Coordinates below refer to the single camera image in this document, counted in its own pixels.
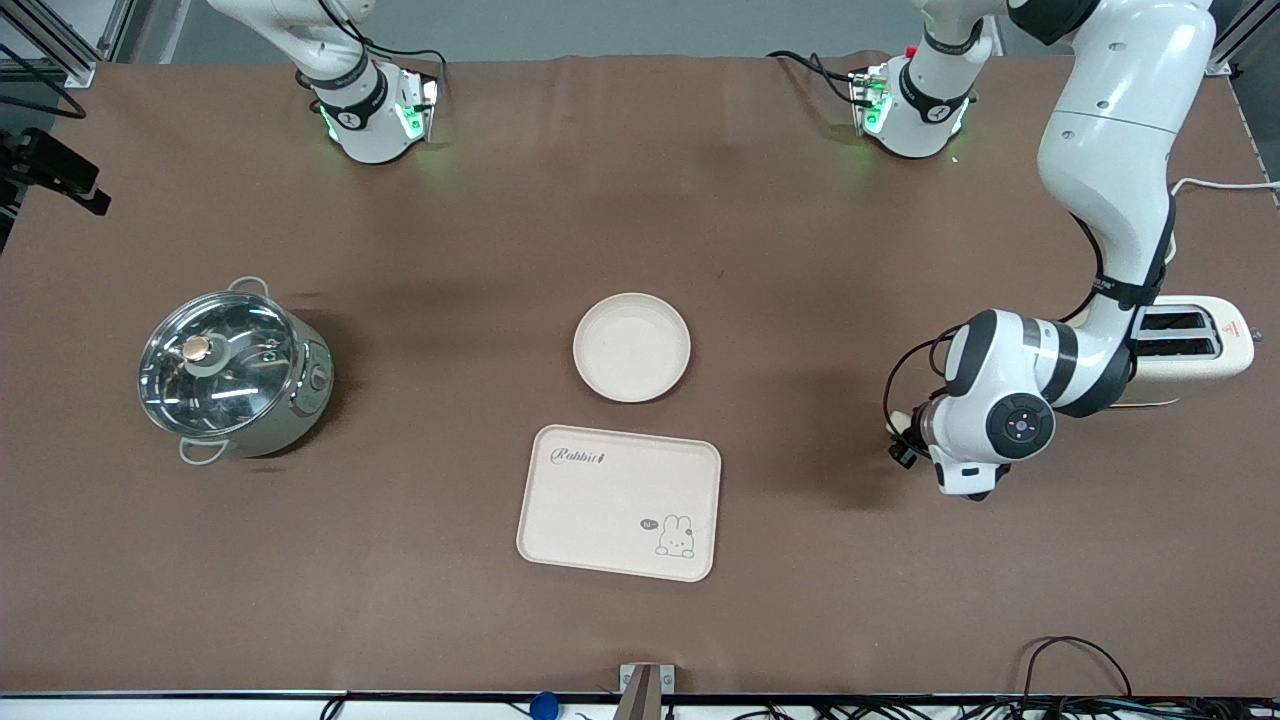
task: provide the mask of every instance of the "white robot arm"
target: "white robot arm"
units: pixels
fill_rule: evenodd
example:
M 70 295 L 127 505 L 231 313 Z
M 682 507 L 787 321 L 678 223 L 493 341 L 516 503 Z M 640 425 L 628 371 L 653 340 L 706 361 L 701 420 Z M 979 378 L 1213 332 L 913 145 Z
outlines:
M 864 122 L 891 151 L 923 156 L 941 149 L 955 124 L 942 110 L 933 111 L 941 122 L 931 122 L 931 108 L 963 111 L 989 54 L 980 26 L 964 44 L 955 41 L 965 24 L 998 8 L 992 0 L 915 4 L 931 18 L 925 42 L 910 61 L 888 63 L 879 127 L 870 115 Z M 1133 377 L 1130 331 L 1158 293 L 1172 233 L 1169 152 L 1213 44 L 1207 6 L 1208 0 L 1009 0 L 1019 27 L 1044 42 L 1066 38 L 1075 50 L 1038 164 L 1050 193 L 1096 242 L 1101 268 L 1083 322 L 984 310 L 956 332 L 945 392 L 916 407 L 909 424 L 891 428 L 900 461 L 904 451 L 928 448 L 942 492 L 980 500 L 1010 464 L 1044 450 L 1055 411 L 1097 413 Z M 918 101 L 910 83 L 929 97 Z
M 355 33 L 334 23 L 334 17 L 362 22 L 374 12 L 376 0 L 209 0 L 209 4 L 248 26 L 293 60 L 320 99 L 329 136 L 353 160 L 394 160 L 430 132 L 436 81 L 390 60 L 371 58 L 365 44 L 352 37 Z

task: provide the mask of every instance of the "rectangular tray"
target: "rectangular tray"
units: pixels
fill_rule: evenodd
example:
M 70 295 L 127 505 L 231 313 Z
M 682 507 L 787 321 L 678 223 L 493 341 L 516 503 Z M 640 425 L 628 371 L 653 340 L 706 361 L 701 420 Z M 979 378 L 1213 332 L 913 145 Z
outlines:
M 534 438 L 516 547 L 531 562 L 701 580 L 719 475 L 707 442 L 548 425 Z

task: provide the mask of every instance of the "round plate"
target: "round plate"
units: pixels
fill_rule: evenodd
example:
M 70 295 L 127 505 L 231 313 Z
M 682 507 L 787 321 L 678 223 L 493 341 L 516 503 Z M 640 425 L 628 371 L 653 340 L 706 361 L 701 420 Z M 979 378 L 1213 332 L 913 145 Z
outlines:
M 680 313 L 643 292 L 596 302 L 573 333 L 577 373 L 618 402 L 644 402 L 671 389 L 685 374 L 691 350 Z

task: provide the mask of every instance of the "stainless steel pot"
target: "stainless steel pot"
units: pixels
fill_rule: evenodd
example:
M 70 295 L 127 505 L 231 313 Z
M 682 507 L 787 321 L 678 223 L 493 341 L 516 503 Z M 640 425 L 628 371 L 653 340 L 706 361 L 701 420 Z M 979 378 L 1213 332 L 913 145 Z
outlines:
M 262 287 L 261 293 L 241 290 Z M 156 425 L 177 434 L 191 465 L 253 457 L 288 447 L 333 391 L 333 360 L 320 334 L 243 277 L 192 300 L 151 333 L 138 396 Z M 197 459 L 192 450 L 206 448 Z

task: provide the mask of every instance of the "rabbit illustration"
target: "rabbit illustration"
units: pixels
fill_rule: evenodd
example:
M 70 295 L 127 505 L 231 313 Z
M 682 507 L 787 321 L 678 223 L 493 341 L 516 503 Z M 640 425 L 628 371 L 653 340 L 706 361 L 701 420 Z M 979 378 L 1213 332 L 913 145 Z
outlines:
M 658 538 L 658 555 L 671 555 L 675 557 L 694 556 L 694 530 L 690 528 L 692 520 L 685 516 L 667 515 L 662 521 L 662 536 Z

